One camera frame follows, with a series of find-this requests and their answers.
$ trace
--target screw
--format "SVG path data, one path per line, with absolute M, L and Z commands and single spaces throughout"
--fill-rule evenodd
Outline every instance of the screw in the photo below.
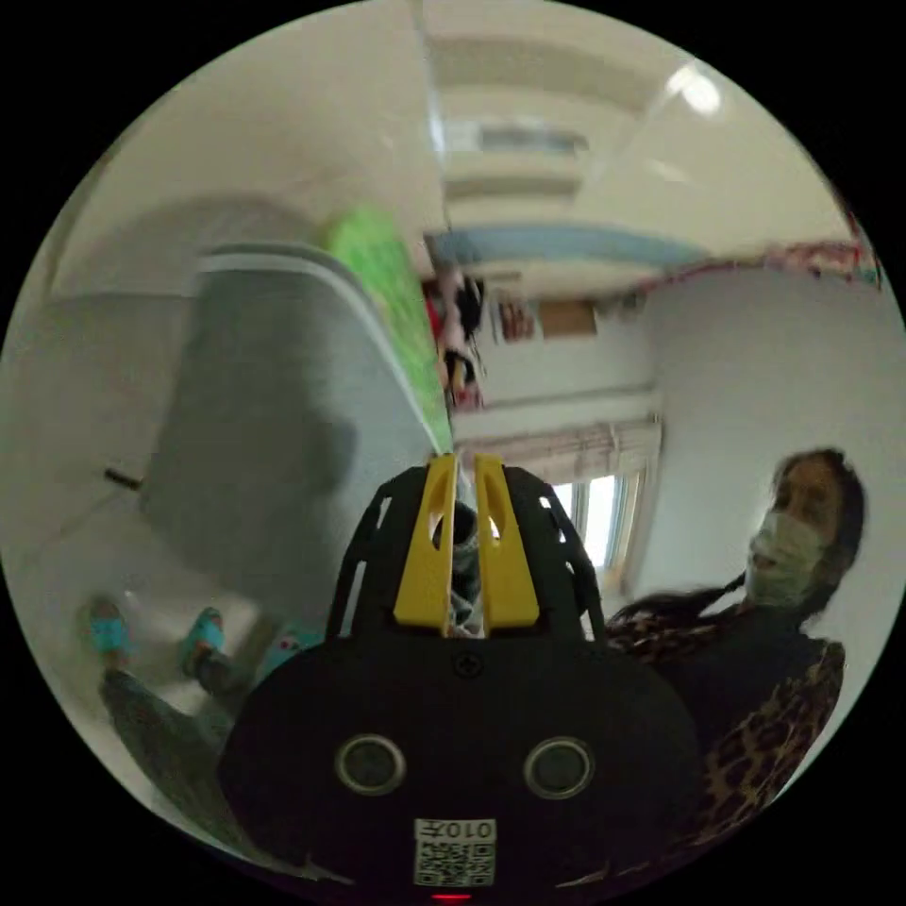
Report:
M 453 672 L 461 680 L 473 680 L 483 669 L 481 658 L 472 651 L 463 651 L 453 658 Z

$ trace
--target leg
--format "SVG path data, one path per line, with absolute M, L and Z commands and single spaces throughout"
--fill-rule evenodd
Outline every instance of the leg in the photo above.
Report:
M 205 692 L 235 720 L 255 687 L 255 677 L 250 671 L 237 667 L 220 650 L 223 643 L 223 617 L 208 607 L 199 614 L 183 641 L 179 659 L 183 673 L 198 680 Z
M 232 720 L 236 720 L 248 694 L 255 688 L 254 675 L 237 667 L 227 655 L 215 648 L 199 655 L 193 671 L 202 689 L 220 704 Z
M 106 667 L 101 698 L 139 768 L 194 824 L 225 846 L 248 852 L 217 782 L 218 741 L 126 672 L 126 625 L 108 598 L 92 606 L 92 640 Z

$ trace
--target label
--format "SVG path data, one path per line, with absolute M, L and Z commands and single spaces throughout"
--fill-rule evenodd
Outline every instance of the label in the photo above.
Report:
M 416 818 L 413 882 L 423 887 L 490 887 L 496 843 L 493 818 Z

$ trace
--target foot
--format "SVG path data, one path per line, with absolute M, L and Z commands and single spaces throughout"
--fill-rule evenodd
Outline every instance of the foot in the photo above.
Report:
M 224 643 L 224 619 L 212 607 L 206 608 L 195 620 L 189 635 L 182 643 L 182 671 L 193 677 L 198 662 L 209 651 L 219 651 Z
M 129 633 L 126 621 L 109 595 L 97 595 L 90 608 L 92 644 L 107 670 L 126 670 L 129 665 Z

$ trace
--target braid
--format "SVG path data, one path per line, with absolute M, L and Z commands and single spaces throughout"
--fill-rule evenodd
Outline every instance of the braid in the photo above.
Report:
M 614 619 L 627 620 L 639 613 L 650 613 L 653 616 L 669 613 L 671 618 L 679 622 L 694 623 L 712 604 L 716 604 L 722 597 L 741 588 L 745 581 L 746 574 L 742 573 L 726 585 L 718 585 L 714 588 L 704 588 L 685 594 L 661 592 L 648 595 L 621 608 Z

